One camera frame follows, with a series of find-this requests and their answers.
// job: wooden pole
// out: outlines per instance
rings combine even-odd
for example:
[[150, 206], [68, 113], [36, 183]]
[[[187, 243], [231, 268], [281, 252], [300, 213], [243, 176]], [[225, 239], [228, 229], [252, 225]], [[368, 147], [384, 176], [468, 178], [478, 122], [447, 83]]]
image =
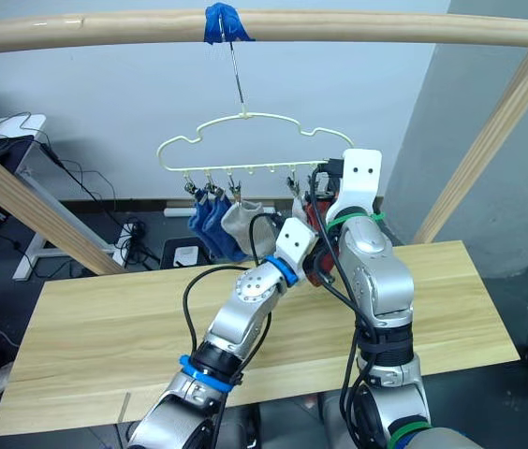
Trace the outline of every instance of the wooden pole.
[[[528, 21], [457, 14], [239, 11], [259, 41], [370, 41], [528, 47]], [[145, 42], [203, 42], [203, 9], [119, 11], [0, 21], [0, 52]]]
[[1, 165], [0, 206], [95, 274], [125, 272]]
[[413, 243], [433, 241], [528, 109], [528, 54], [496, 110], [438, 197]]

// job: wooden table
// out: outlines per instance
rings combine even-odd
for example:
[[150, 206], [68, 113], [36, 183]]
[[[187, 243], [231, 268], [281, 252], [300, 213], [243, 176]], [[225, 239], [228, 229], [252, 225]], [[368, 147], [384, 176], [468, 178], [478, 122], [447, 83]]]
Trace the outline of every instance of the wooden table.
[[[395, 253], [414, 277], [423, 374], [519, 358], [461, 242]], [[0, 403], [0, 435], [141, 419], [190, 351], [181, 297], [203, 269], [46, 282]], [[237, 275], [214, 273], [192, 291], [198, 334]], [[352, 331], [353, 315], [325, 290], [290, 289], [229, 405], [339, 388]]]

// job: blue sock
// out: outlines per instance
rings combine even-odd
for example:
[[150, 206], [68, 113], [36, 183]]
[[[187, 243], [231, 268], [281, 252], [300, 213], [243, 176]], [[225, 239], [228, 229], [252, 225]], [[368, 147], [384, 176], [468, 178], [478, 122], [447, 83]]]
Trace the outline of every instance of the blue sock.
[[223, 252], [220, 251], [218, 245], [201, 230], [204, 226], [204, 223], [206, 222], [206, 219], [213, 210], [212, 203], [210, 202], [210, 199], [208, 199], [208, 195], [201, 190], [198, 191], [196, 198], [199, 198], [195, 204], [196, 213], [187, 222], [187, 227], [196, 233], [199, 239], [204, 242], [204, 244], [208, 247], [208, 249], [210, 249], [210, 252], [214, 254], [214, 256], [222, 257]]
[[211, 240], [216, 242], [227, 258], [233, 262], [239, 262], [243, 260], [246, 255], [242, 252], [237, 241], [227, 234], [221, 225], [221, 220], [227, 213], [228, 208], [230, 208], [230, 201], [226, 195], [222, 198], [216, 198], [214, 200], [213, 209], [202, 227], [202, 231]]

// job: white plastic hanger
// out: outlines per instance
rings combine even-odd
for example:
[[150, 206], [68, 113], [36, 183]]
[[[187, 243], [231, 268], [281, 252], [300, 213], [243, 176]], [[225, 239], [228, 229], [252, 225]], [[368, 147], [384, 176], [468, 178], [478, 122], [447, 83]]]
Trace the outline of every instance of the white plastic hanger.
[[[222, 16], [219, 18], [220, 21], [220, 29], [222, 32], [222, 38], [223, 41], [225, 41], [225, 32], [224, 27], [222, 24]], [[277, 114], [269, 114], [265, 112], [248, 112], [245, 103], [243, 101], [243, 92], [242, 92], [242, 86], [239, 82], [239, 73], [237, 71], [237, 62], [235, 61], [235, 51], [233, 50], [233, 43], [228, 42], [228, 45], [230, 46], [230, 54], [233, 61], [233, 68], [235, 70], [235, 80], [237, 81], [237, 90], [239, 91], [239, 98], [242, 104], [242, 111], [239, 114], [236, 115], [229, 115], [227, 117], [221, 117], [219, 119], [210, 120], [209, 122], [202, 123], [198, 128], [196, 129], [197, 136], [195, 138], [188, 138], [186, 136], [177, 136], [176, 138], [170, 138], [169, 140], [166, 140], [160, 146], [158, 147], [158, 150], [156, 151], [156, 155], [158, 157], [158, 161], [160, 162], [160, 165], [165, 168], [168, 171], [181, 171], [185, 175], [189, 174], [191, 171], [204, 171], [206, 174], [209, 174], [211, 170], [225, 170], [227, 174], [231, 173], [232, 169], [241, 169], [245, 168], [249, 174], [253, 174], [256, 168], [259, 167], [265, 167], [269, 171], [274, 172], [276, 168], [278, 167], [289, 167], [292, 171], [295, 171], [296, 166], [315, 166], [317, 164], [323, 164], [327, 162], [326, 160], [319, 160], [319, 161], [301, 161], [301, 162], [273, 162], [273, 163], [267, 163], [267, 164], [248, 164], [248, 165], [240, 165], [240, 166], [207, 166], [207, 167], [169, 167], [166, 165], [164, 161], [164, 149], [170, 145], [171, 143], [174, 143], [178, 140], [184, 140], [187, 143], [195, 144], [198, 142], [201, 142], [203, 140], [202, 131], [209, 127], [214, 126], [215, 124], [223, 123], [223, 122], [229, 122], [231, 120], [247, 120], [252, 119], [255, 117], [261, 117], [266, 119], [276, 119], [276, 120], [282, 120], [285, 122], [293, 123], [297, 126], [299, 133], [302, 136], [306, 136], [308, 138], [314, 136], [316, 133], [327, 133], [334, 136], [337, 136], [339, 138], [342, 138], [347, 144], [349, 145], [348, 148], [354, 148], [354, 142], [351, 138], [346, 136], [344, 133], [340, 131], [336, 131], [334, 129], [329, 128], [314, 128], [312, 131], [305, 131], [303, 127], [301, 126], [301, 123], [298, 122], [295, 119], [292, 119], [291, 117], [286, 117], [284, 115], [277, 115]]]

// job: gray sock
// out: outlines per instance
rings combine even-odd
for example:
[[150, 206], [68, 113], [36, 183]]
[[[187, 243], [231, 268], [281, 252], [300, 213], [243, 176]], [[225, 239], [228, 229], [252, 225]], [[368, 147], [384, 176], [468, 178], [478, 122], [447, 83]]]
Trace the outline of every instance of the gray sock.
[[[262, 203], [244, 200], [241, 204], [233, 204], [221, 221], [223, 229], [237, 240], [239, 247], [246, 254], [252, 254], [249, 244], [249, 224], [253, 217], [263, 211]], [[270, 222], [264, 217], [254, 222], [254, 243], [258, 258], [274, 253], [276, 237]]]

